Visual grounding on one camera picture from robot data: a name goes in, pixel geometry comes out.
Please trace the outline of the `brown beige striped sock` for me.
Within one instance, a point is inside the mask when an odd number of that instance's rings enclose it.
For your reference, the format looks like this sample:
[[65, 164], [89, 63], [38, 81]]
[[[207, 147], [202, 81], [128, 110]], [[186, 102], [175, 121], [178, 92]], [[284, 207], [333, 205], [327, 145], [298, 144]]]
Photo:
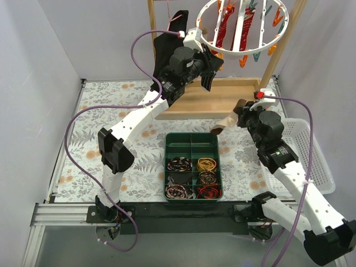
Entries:
[[246, 103], [246, 100], [240, 99], [229, 115], [211, 128], [210, 133], [213, 135], [219, 135], [226, 127], [233, 127], [236, 125], [239, 119], [239, 108], [244, 107]]

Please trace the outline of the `black white striped sock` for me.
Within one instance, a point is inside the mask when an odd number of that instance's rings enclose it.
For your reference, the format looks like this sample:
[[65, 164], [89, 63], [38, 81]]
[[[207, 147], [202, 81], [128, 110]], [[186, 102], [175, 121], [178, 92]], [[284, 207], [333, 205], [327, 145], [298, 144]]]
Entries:
[[211, 85], [214, 79], [208, 78], [207, 76], [201, 77], [201, 87], [207, 92], [211, 91]]

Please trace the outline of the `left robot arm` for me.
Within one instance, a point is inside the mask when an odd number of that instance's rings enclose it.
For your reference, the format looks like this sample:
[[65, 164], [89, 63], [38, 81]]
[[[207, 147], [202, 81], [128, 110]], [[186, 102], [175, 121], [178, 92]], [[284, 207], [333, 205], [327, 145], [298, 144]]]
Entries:
[[155, 119], [166, 111], [185, 92], [185, 86], [201, 78], [201, 86], [211, 90], [212, 81], [223, 65], [223, 59], [212, 53], [206, 45], [201, 50], [178, 47], [164, 49], [155, 59], [154, 77], [157, 79], [140, 102], [140, 108], [130, 112], [110, 129], [98, 132], [98, 144], [103, 163], [104, 186], [95, 197], [99, 216], [105, 222], [118, 217], [119, 193], [124, 173], [132, 166], [130, 152], [134, 139]]

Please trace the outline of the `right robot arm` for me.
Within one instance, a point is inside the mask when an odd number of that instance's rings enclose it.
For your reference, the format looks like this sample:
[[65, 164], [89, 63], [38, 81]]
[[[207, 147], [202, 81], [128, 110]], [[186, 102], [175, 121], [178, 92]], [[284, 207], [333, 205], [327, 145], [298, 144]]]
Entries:
[[325, 199], [309, 178], [296, 153], [282, 139], [284, 124], [279, 114], [257, 102], [239, 100], [233, 110], [237, 125], [246, 128], [257, 148], [260, 162], [277, 178], [298, 203], [294, 211], [274, 194], [253, 198], [252, 216], [258, 221], [276, 221], [289, 232], [277, 266], [293, 237], [303, 243], [313, 262], [324, 266], [355, 249], [355, 220], [348, 221]]

